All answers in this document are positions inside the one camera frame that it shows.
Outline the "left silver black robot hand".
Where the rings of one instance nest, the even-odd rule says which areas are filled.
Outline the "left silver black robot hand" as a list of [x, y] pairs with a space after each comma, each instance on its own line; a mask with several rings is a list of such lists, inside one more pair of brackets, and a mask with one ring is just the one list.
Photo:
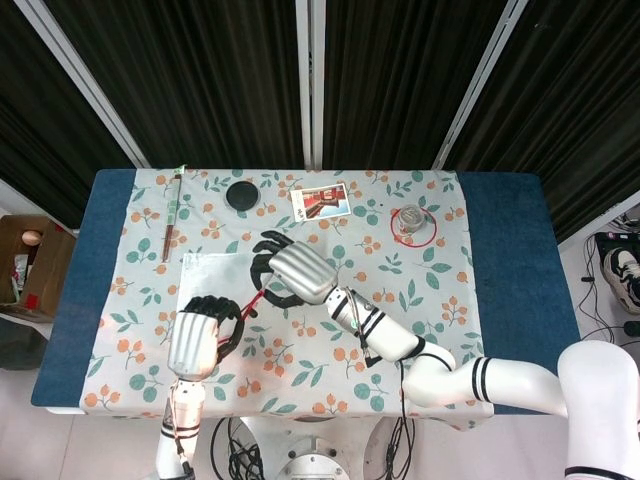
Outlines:
[[200, 382], [239, 345], [245, 320], [226, 297], [195, 296], [177, 313], [168, 368], [181, 380]]

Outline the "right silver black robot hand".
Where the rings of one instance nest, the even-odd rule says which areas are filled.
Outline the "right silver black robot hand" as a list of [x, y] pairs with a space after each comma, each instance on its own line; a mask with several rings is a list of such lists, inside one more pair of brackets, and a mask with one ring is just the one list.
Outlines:
[[[338, 285], [337, 270], [307, 244], [293, 241], [284, 234], [268, 230], [254, 247], [250, 266], [254, 287], [264, 291], [264, 298], [273, 306], [288, 309], [297, 306], [321, 305]], [[281, 297], [263, 285], [263, 274], [273, 274], [291, 294]]]

